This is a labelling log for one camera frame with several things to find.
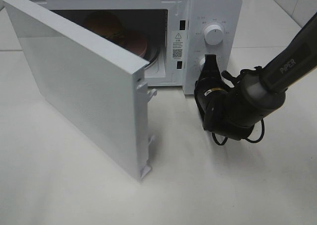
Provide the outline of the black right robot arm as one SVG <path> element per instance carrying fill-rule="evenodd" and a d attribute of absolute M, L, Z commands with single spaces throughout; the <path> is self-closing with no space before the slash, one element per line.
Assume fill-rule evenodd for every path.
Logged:
<path fill-rule="evenodd" d="M 260 142 L 265 132 L 264 118 L 280 108 L 285 102 L 286 90 L 316 66 L 316 15 L 265 67 L 242 69 L 234 77 L 226 70 L 219 71 L 215 55 L 206 55 L 194 89 L 203 129 L 211 132 L 218 145 L 227 139 Z M 261 135 L 253 141 L 249 136 L 258 122 Z M 223 136 L 223 142 L 218 142 L 216 135 Z"/>

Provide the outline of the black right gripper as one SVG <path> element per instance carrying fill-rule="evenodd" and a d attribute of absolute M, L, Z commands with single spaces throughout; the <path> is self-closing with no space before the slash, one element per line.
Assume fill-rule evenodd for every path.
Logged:
<path fill-rule="evenodd" d="M 199 111 L 206 111 L 211 98 L 215 95 L 228 91 L 229 86 L 222 80 L 219 73 L 216 55 L 205 55 L 205 63 L 194 89 L 194 98 Z"/>

